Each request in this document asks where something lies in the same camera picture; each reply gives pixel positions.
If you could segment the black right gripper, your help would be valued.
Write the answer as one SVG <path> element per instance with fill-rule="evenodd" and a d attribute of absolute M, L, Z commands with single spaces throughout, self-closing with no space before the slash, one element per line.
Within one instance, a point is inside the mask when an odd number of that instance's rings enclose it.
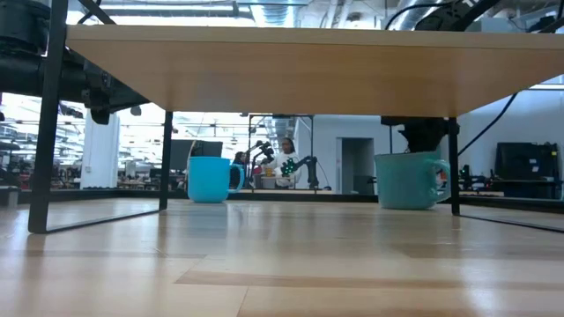
<path fill-rule="evenodd" d="M 408 134 L 405 136 L 409 152 L 436 151 L 442 135 L 449 133 L 449 121 L 440 117 L 382 116 L 381 124 L 386 126 L 404 125 L 406 129 L 425 128 L 442 134 Z"/>

